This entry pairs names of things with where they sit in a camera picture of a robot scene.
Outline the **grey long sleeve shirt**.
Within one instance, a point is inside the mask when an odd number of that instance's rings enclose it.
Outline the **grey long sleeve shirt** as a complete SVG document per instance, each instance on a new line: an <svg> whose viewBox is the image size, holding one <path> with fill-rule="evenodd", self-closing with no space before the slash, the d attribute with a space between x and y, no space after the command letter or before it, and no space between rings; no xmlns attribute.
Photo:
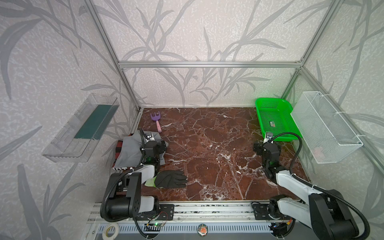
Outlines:
<svg viewBox="0 0 384 240"><path fill-rule="evenodd" d="M122 170L127 170L130 167L135 167L140 163L140 159L142 157L141 148L142 137L140 131L137 130L133 135L124 137L123 146L121 150L121 154L117 160L116 167L122 168Z"/></svg>

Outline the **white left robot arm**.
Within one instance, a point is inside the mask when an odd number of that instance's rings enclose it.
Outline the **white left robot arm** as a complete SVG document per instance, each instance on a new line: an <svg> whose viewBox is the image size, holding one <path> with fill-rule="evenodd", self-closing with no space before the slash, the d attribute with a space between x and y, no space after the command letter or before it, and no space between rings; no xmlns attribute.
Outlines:
<svg viewBox="0 0 384 240"><path fill-rule="evenodd" d="M165 163L168 144L158 132L138 129L118 141L115 162L100 208L101 217L108 222L129 218L149 218L160 213L157 197L143 196L144 183L154 180Z"/></svg>

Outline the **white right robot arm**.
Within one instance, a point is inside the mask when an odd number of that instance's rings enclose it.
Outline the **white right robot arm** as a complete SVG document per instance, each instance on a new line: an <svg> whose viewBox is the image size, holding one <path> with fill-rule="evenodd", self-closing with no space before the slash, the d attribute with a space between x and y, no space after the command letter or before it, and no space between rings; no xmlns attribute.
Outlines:
<svg viewBox="0 0 384 240"><path fill-rule="evenodd" d="M271 226L273 235L283 239L299 221L312 229L320 240L367 239L371 233L369 221L340 192L320 188L294 173L303 140L296 133L290 134L297 137L299 147L288 169L280 164L281 146L276 143L280 135L267 133L263 142L255 142L253 146L254 152L262 158L265 176L299 198L296 201L286 195L278 195L269 200L267 213L271 219L291 218L285 227Z"/></svg>

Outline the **purple pink toy rake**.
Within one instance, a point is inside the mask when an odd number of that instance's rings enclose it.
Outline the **purple pink toy rake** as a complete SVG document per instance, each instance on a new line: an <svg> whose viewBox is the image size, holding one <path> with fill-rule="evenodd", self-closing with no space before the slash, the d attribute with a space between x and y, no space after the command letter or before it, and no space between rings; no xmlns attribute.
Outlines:
<svg viewBox="0 0 384 240"><path fill-rule="evenodd" d="M151 113L151 119L156 123L156 126L157 126L157 130L159 133L162 132L162 128L161 128L161 125L160 125L160 122L159 120L161 119L161 113L160 112L156 112L156 113Z"/></svg>

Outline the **black green work glove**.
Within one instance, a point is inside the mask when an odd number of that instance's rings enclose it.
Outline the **black green work glove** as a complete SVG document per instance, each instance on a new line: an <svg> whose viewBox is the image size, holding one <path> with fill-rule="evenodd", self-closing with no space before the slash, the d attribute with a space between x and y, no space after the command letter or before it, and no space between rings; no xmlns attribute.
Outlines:
<svg viewBox="0 0 384 240"><path fill-rule="evenodd" d="M187 176L183 171L161 171L145 182L146 187L158 189L178 189L187 186Z"/></svg>

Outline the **red black plaid shirt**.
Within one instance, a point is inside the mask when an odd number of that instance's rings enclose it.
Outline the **red black plaid shirt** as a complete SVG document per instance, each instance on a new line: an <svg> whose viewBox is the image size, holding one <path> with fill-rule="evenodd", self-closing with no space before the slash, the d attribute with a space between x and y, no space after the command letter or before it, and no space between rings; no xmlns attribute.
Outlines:
<svg viewBox="0 0 384 240"><path fill-rule="evenodd" d="M112 169L115 170L115 171L122 170L122 168L116 167L117 160L118 160L118 158L119 158L119 156L121 154L122 146L123 146L123 141L118 141L117 145L116 145L116 148L115 148L115 161L114 161L114 163L112 165Z"/></svg>

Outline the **green plastic basket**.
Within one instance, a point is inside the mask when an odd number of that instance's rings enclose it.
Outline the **green plastic basket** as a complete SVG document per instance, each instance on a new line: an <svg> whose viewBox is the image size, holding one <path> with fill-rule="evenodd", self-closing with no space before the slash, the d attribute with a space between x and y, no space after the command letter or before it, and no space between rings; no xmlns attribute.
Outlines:
<svg viewBox="0 0 384 240"><path fill-rule="evenodd" d="M274 137L286 132L302 137L291 116L293 107L288 101L277 98L258 98L255 105L263 138L266 132L273 133ZM276 126L271 127L269 122L275 122Z"/></svg>

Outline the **round red emblem button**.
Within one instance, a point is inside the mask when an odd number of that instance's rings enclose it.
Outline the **round red emblem button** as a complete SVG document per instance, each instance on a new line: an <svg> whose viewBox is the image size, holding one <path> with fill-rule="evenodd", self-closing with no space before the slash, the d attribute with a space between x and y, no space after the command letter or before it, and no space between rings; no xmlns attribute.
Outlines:
<svg viewBox="0 0 384 240"><path fill-rule="evenodd" d="M209 229L208 229L207 225L200 224L198 226L197 232L198 232L200 237L205 237L208 234L208 231L209 231Z"/></svg>

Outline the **white tape roll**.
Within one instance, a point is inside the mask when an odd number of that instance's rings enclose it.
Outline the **white tape roll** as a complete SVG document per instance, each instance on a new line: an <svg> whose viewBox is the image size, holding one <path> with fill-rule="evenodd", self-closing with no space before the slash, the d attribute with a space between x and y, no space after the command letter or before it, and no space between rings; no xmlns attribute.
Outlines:
<svg viewBox="0 0 384 240"><path fill-rule="evenodd" d="M120 233L120 226L118 223L109 223L102 232L103 240L115 240Z"/></svg>

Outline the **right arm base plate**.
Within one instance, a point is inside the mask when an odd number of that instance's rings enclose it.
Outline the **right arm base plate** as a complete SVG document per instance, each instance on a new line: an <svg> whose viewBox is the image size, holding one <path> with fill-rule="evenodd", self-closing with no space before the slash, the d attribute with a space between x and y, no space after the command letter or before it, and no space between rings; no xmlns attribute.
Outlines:
<svg viewBox="0 0 384 240"><path fill-rule="evenodd" d="M252 202L251 207L256 220L288 222L292 219L290 216L283 215L278 210L277 204L271 202Z"/></svg>

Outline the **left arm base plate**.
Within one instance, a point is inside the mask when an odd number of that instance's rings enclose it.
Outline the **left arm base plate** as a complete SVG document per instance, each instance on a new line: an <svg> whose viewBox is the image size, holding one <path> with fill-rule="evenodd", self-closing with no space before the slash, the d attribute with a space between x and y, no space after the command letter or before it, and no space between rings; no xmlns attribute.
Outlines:
<svg viewBox="0 0 384 240"><path fill-rule="evenodd" d="M175 205L159 204L159 205L155 205L153 210L155 211L155 213L151 215L151 222L171 221L173 220L173 217L174 217Z"/></svg>

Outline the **aluminium frame rails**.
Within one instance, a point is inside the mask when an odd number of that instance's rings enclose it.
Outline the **aluminium frame rails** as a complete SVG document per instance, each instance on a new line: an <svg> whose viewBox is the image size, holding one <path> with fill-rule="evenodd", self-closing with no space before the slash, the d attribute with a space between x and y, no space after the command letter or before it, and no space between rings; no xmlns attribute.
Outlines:
<svg viewBox="0 0 384 240"><path fill-rule="evenodd" d="M118 69L143 107L295 105L306 68L363 141L334 165L303 147L310 179L362 206L384 237L383 1L92 1Z"/></svg>

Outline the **clear plastic wall shelf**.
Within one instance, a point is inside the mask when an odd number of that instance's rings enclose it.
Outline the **clear plastic wall shelf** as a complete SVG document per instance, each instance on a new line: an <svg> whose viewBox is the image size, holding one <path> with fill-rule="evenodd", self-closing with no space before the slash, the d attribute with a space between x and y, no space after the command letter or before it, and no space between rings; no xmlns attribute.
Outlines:
<svg viewBox="0 0 384 240"><path fill-rule="evenodd" d="M86 163L119 106L117 97L90 94L42 155L55 163Z"/></svg>

